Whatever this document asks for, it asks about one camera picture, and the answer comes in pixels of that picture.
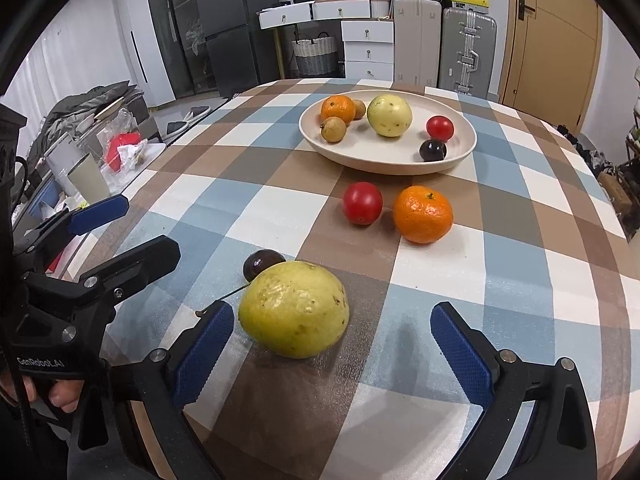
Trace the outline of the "left hand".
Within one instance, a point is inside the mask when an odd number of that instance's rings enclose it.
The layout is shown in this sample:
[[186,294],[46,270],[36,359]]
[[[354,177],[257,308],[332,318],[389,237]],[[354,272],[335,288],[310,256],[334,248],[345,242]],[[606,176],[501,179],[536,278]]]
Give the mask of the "left hand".
[[[38,399],[32,378],[23,377],[24,387],[27,392],[28,400],[35,402]],[[82,380],[58,380],[48,393],[49,401],[56,408],[60,408],[65,413],[73,413],[76,410],[81,395],[84,382]],[[1,387],[9,393],[9,396],[16,400],[17,393],[14,387],[13,379],[8,370],[1,373]]]

